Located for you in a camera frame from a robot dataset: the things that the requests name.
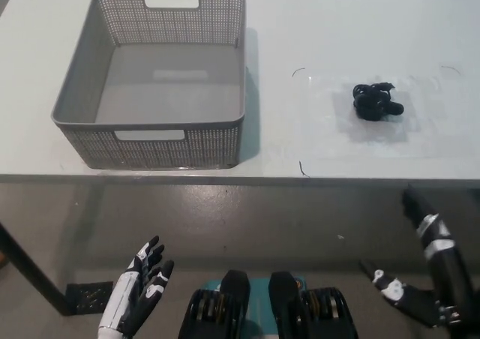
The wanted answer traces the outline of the black and white right hand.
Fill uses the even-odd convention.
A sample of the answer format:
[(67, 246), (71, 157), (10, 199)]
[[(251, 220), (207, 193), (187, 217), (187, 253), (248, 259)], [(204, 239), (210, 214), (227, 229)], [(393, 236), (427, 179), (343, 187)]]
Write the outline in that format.
[(440, 324), (440, 314), (432, 290), (419, 289), (404, 283), (371, 261), (361, 260), (359, 265), (373, 286), (393, 308), (429, 328)]

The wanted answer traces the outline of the white and black left hand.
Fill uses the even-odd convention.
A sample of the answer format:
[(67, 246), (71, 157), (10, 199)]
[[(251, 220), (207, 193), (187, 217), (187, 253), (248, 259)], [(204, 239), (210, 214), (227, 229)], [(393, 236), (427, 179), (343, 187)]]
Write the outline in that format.
[(98, 325), (99, 338), (133, 338), (148, 319), (173, 272), (163, 261), (165, 246), (156, 235), (135, 254), (118, 278)]

